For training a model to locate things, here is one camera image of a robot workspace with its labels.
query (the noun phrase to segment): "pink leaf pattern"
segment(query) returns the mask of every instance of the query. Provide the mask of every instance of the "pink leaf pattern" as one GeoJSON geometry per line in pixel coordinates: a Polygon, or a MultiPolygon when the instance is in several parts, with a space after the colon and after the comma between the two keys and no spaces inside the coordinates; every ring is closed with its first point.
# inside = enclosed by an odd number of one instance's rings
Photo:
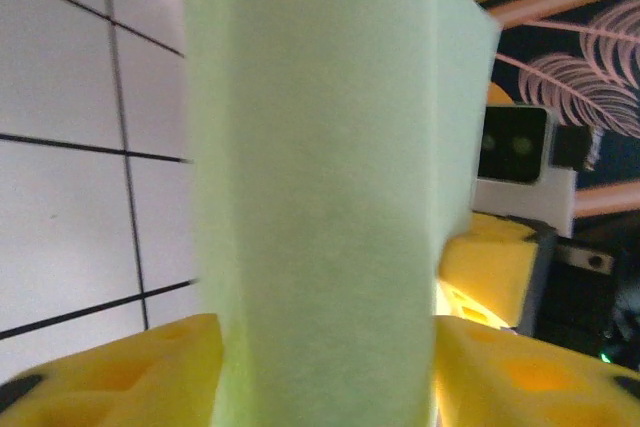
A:
{"type": "Polygon", "coordinates": [[[640,138],[636,95],[626,86],[604,81],[585,59],[553,53],[525,64],[498,53],[496,60],[520,69],[524,102],[556,108],[564,123],[640,138]]]}
{"type": "Polygon", "coordinates": [[[582,54],[601,80],[640,88],[636,78],[640,69],[640,0],[621,2],[595,16],[589,25],[554,20],[526,25],[578,32],[582,54]]]}

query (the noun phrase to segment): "lens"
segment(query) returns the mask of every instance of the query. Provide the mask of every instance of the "lens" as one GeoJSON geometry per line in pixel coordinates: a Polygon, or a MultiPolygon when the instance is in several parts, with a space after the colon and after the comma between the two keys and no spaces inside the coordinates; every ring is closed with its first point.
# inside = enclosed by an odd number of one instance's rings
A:
{"type": "Polygon", "coordinates": [[[604,264],[604,260],[602,260],[602,257],[600,257],[599,255],[592,255],[591,257],[589,257],[589,266],[593,269],[600,269],[602,268],[602,264],[604,264]]]}
{"type": "Polygon", "coordinates": [[[496,148],[496,139],[489,134],[482,136],[482,150],[493,150],[496,148]]]}
{"type": "Polygon", "coordinates": [[[516,154],[524,157],[533,151],[533,142],[527,137],[514,137],[511,141],[511,147],[516,154]]]}

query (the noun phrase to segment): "black camera module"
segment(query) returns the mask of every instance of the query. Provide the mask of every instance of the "black camera module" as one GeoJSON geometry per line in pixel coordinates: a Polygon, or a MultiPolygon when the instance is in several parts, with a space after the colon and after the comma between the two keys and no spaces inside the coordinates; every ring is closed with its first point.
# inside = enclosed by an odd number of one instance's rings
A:
{"type": "Polygon", "coordinates": [[[535,183],[548,164],[549,113],[542,107],[487,106],[478,177],[535,183]]]}

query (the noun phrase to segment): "light green foam block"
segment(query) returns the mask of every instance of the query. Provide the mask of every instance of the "light green foam block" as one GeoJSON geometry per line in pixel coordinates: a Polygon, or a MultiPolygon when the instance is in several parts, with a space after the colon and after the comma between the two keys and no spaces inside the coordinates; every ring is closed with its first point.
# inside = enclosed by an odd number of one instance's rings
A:
{"type": "Polygon", "coordinates": [[[186,0],[216,426],[422,426],[498,27],[471,0],[186,0]]]}

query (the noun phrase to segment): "foam block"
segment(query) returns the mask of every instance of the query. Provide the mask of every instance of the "foam block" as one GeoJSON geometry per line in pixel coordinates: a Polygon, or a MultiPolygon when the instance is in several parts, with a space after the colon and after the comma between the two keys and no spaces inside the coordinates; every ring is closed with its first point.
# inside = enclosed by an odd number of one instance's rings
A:
{"type": "Polygon", "coordinates": [[[216,425],[422,426],[498,28],[471,0],[186,0],[216,425]]]}
{"type": "Polygon", "coordinates": [[[439,279],[455,315],[511,328],[520,323],[538,244],[526,225],[475,214],[447,243],[439,279]]]}
{"type": "Polygon", "coordinates": [[[539,340],[437,317],[442,427],[640,425],[640,375],[539,340]]]}
{"type": "Polygon", "coordinates": [[[29,369],[0,386],[0,427],[206,427],[222,366],[196,315],[29,369]]]}

